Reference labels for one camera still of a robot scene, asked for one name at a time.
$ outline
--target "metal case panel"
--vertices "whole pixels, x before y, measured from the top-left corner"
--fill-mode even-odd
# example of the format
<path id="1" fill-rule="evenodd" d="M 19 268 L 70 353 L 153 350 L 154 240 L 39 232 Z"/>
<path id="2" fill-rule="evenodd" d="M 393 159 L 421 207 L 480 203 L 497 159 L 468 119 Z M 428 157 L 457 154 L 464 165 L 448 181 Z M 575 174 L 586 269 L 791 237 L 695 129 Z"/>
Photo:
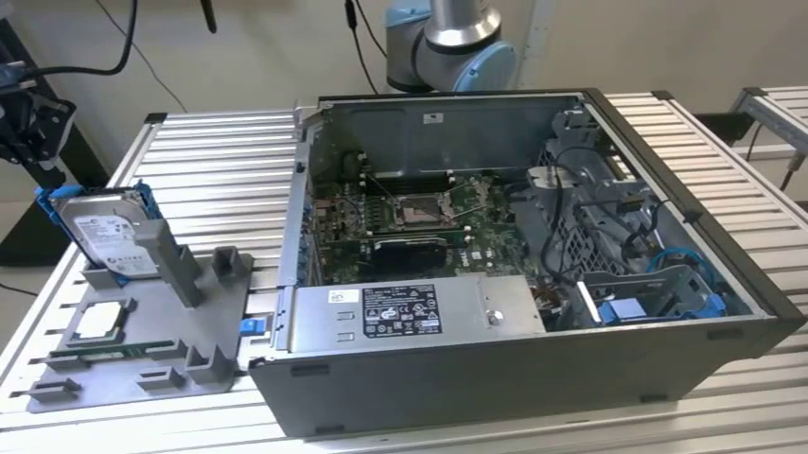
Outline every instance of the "metal case panel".
<path id="1" fill-rule="evenodd" d="M 595 410 L 678 400 L 777 344 L 759 341 L 774 321 L 712 324 L 281 359 L 250 374 L 288 436 Z"/>

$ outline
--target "power supply label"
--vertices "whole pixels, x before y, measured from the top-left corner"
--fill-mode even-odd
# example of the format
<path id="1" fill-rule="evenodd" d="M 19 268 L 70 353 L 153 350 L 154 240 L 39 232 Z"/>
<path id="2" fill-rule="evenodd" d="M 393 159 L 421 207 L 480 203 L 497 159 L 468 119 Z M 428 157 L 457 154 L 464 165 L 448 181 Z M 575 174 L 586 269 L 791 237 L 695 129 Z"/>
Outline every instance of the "power supply label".
<path id="1" fill-rule="evenodd" d="M 441 311 L 435 285 L 365 288 L 365 336 L 392 338 L 441 334 Z"/>

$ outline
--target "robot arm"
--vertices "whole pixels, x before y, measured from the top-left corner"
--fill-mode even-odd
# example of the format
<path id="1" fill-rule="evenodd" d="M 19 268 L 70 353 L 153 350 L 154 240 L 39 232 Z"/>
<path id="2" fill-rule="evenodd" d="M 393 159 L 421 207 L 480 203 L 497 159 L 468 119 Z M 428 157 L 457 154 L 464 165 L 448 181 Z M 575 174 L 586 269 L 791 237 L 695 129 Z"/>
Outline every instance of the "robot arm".
<path id="1" fill-rule="evenodd" d="M 503 90 L 517 50 L 487 0 L 399 0 L 387 12 L 388 84 L 407 93 Z"/>

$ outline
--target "cable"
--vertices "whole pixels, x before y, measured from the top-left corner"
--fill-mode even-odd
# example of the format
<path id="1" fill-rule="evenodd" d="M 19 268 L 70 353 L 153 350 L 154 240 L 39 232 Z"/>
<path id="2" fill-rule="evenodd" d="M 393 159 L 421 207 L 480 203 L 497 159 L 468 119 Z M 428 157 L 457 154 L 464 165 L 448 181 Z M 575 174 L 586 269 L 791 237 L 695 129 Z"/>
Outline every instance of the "cable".
<path id="1" fill-rule="evenodd" d="M 658 203 L 658 205 L 655 206 L 655 208 L 652 208 L 652 225 L 648 226 L 648 230 L 646 230 L 643 232 L 643 236 L 648 237 L 648 235 L 651 235 L 655 230 L 658 229 L 659 226 L 659 210 L 662 209 L 662 206 L 668 203 L 671 201 L 671 199 L 666 199 L 664 201 L 662 201 L 660 203 Z"/>
<path id="2" fill-rule="evenodd" d="M 53 76 L 54 74 L 82 73 L 95 76 L 115 76 L 119 74 L 129 62 L 129 54 L 132 53 L 133 40 L 136 39 L 136 24 L 138 23 L 138 0 L 132 0 L 132 10 L 129 13 L 128 38 L 125 39 L 125 51 L 118 64 L 111 69 L 86 68 L 83 66 L 54 66 L 50 68 L 39 68 L 29 71 L 26 80 L 39 78 L 42 76 Z"/>
<path id="3" fill-rule="evenodd" d="M 559 227 L 562 225 L 562 215 L 563 215 L 563 205 L 566 203 L 566 189 L 564 189 L 564 183 L 562 181 L 562 175 L 559 174 L 559 169 L 564 168 L 567 170 L 567 172 L 571 173 L 571 175 L 576 175 L 576 173 L 568 169 L 567 166 L 562 165 L 559 163 L 562 157 L 564 156 L 564 154 L 568 151 L 572 151 L 575 149 L 584 149 L 587 151 L 592 151 L 594 153 L 598 153 L 598 155 L 600 156 L 600 152 L 595 149 L 595 148 L 588 148 L 588 147 L 570 147 L 562 150 L 562 152 L 556 155 L 556 157 L 554 158 L 554 161 L 551 162 L 551 166 L 554 167 L 555 171 L 555 177 L 556 177 L 556 207 L 554 209 L 554 218 L 551 220 L 551 232 L 550 235 L 547 236 L 547 238 L 544 239 L 544 244 L 543 244 L 543 251 L 540 253 L 540 261 L 543 262 L 543 267 L 544 270 L 550 273 L 550 275 L 562 283 L 568 284 L 570 286 L 575 285 L 575 282 L 572 281 L 572 279 L 570 279 L 568 277 L 566 277 L 560 271 L 554 270 L 550 267 L 550 263 L 547 260 L 547 255 L 550 254 L 550 250 L 551 250 L 551 244 L 554 242 L 554 238 L 556 237 L 556 234 L 559 233 Z"/>
<path id="4" fill-rule="evenodd" d="M 575 282 L 572 281 L 572 279 L 567 278 L 560 272 L 554 270 L 550 267 L 550 264 L 547 261 L 547 255 L 551 251 L 551 244 L 554 242 L 554 237 L 559 233 L 559 226 L 562 224 L 562 212 L 563 212 L 564 202 L 566 202 L 566 189 L 563 188 L 563 181 L 562 181 L 562 176 L 559 175 L 559 169 L 556 169 L 556 207 L 554 209 L 554 219 L 551 220 L 551 232 L 550 232 L 550 235 L 547 236 L 547 238 L 544 239 L 543 251 L 540 253 L 540 260 L 543 262 L 544 270 L 550 273 L 550 275 L 559 282 L 563 282 L 563 283 L 568 284 L 570 286 L 574 286 Z"/>
<path id="5" fill-rule="evenodd" d="M 39 296 L 39 293 L 34 293 L 33 291 L 25 290 L 23 288 L 7 286 L 6 284 L 2 284 L 2 283 L 0 283 L 0 288 L 5 288 L 6 290 L 10 290 L 10 291 L 17 291 L 18 293 L 23 293 L 26 295 L 31 295 L 35 298 Z"/>
<path id="6" fill-rule="evenodd" d="M 345 20 L 349 23 L 349 28 L 352 29 L 352 35 L 355 35 L 355 46 L 357 47 L 359 63 L 363 65 L 363 71 L 365 72 L 365 78 L 368 79 L 368 84 L 371 85 L 371 89 L 375 91 L 375 95 L 379 95 L 380 91 L 377 90 L 377 86 L 375 85 L 375 80 L 371 79 L 371 72 L 368 71 L 368 65 L 365 64 L 365 56 L 363 56 L 363 46 L 359 43 L 357 10 L 355 9 L 353 0 L 345 0 Z"/>
<path id="7" fill-rule="evenodd" d="M 758 134 L 761 134 L 762 129 L 763 129 L 763 123 L 758 123 L 758 129 L 755 130 L 755 134 L 753 135 L 753 140 L 750 140 L 750 150 L 747 151 L 747 162 L 750 162 L 750 158 L 753 157 L 753 148 L 755 147 L 755 142 L 758 142 Z"/>
<path id="8" fill-rule="evenodd" d="M 384 51 L 384 47 L 381 47 L 380 40 L 377 40 L 377 35 L 375 34 L 375 30 L 371 27 L 371 23 L 368 22 L 368 16 L 365 16 L 365 9 L 363 9 L 363 4 L 357 0 L 359 13 L 363 16 L 363 22 L 365 23 L 365 27 L 368 28 L 368 34 L 371 35 L 371 39 L 375 40 L 377 47 L 380 48 L 380 52 L 385 58 L 388 58 L 388 53 Z"/>
<path id="9" fill-rule="evenodd" d="M 97 0 L 97 4 L 99 5 L 99 7 L 102 7 L 106 17 L 110 19 L 110 22 L 113 23 L 113 25 L 115 25 L 115 28 L 118 28 L 118 31 L 121 31 L 125 34 L 125 36 L 128 36 L 125 29 L 122 28 L 122 26 L 118 25 L 118 22 L 115 21 L 113 14 L 110 14 L 110 10 L 106 8 L 105 3 L 102 3 L 102 0 Z M 144 55 L 144 52 L 141 51 L 141 47 L 138 47 L 138 44 L 134 41 L 133 41 L 133 47 L 136 48 L 136 52 L 138 52 L 138 55 L 141 55 L 144 62 L 148 64 L 148 67 L 150 68 L 152 76 L 154 77 L 154 80 L 157 80 L 157 83 L 160 83 L 161 86 L 166 89 L 166 92 L 174 98 L 174 100 L 177 101 L 177 104 L 180 104 L 180 108 L 182 109 L 182 112 L 185 112 L 188 114 L 189 109 L 186 109 L 186 105 L 180 100 L 180 97 L 174 93 L 173 89 L 169 88 L 169 85 L 166 85 L 166 82 L 164 82 L 161 77 L 157 75 L 157 71 L 154 70 L 154 66 L 152 66 L 150 59 L 148 59 L 148 56 Z"/>
<path id="10" fill-rule="evenodd" d="M 655 258 L 652 258 L 652 261 L 648 263 L 648 268 L 646 269 L 646 272 L 652 272 L 655 270 L 655 268 L 658 267 L 658 263 L 659 263 L 660 259 L 666 255 L 670 255 L 672 253 L 682 253 L 684 255 L 688 255 L 691 258 L 694 258 L 696 260 L 696 262 L 704 267 L 704 270 L 707 271 L 708 285 L 711 287 L 714 287 L 714 285 L 716 284 L 716 274 L 712 269 L 712 266 L 704 261 L 703 257 L 695 251 L 692 251 L 687 248 L 666 249 L 662 253 L 659 253 L 655 256 Z"/>
<path id="11" fill-rule="evenodd" d="M 630 259 L 630 247 L 635 244 L 635 240 L 639 237 L 646 238 L 646 242 L 647 242 L 647 246 L 651 244 L 648 242 L 648 236 L 655 232 L 655 230 L 658 229 L 658 225 L 659 225 L 659 210 L 662 209 L 662 206 L 668 203 L 671 201 L 671 199 L 666 199 L 664 201 L 662 201 L 660 203 L 658 203 L 658 205 L 655 205 L 655 207 L 652 208 L 652 224 L 648 226 L 648 229 L 640 227 L 640 229 L 634 232 L 628 237 L 626 242 L 623 243 L 623 246 L 620 246 L 620 258 L 623 258 L 624 262 L 628 262 Z"/>
<path id="12" fill-rule="evenodd" d="M 789 183 L 793 182 L 793 175 L 795 175 L 795 171 L 790 170 L 789 172 L 786 172 L 786 178 L 783 179 L 783 183 L 781 184 L 781 190 L 785 191 L 786 188 L 789 187 Z"/>

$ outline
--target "white wall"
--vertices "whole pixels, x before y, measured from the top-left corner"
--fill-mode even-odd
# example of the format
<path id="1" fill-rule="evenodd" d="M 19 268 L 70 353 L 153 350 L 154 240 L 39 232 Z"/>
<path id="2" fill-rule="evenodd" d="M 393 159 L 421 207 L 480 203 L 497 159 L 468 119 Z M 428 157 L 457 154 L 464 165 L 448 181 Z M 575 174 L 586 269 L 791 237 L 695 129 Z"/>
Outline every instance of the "white wall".
<path id="1" fill-rule="evenodd" d="M 129 0 L 105 0 L 122 26 Z M 345 22 L 344 0 L 217 1 L 220 33 L 212 35 L 197 0 L 141 2 L 136 42 L 161 78 L 193 112 L 290 108 L 296 99 L 371 93 Z M 384 45 L 388 0 L 363 5 Z M 503 12 L 504 36 L 521 46 L 534 0 L 492 2 Z M 13 24 L 39 65 L 111 67 L 124 36 L 94 0 L 17 2 Z M 379 87 L 385 62 L 364 29 L 363 50 Z M 79 105 L 78 124 L 105 162 L 124 157 L 144 118 L 180 108 L 133 53 L 113 78 L 50 77 L 58 93 Z"/>
<path id="2" fill-rule="evenodd" d="M 806 0 L 538 0 L 524 87 L 668 90 L 726 110 L 746 86 L 808 84 Z"/>

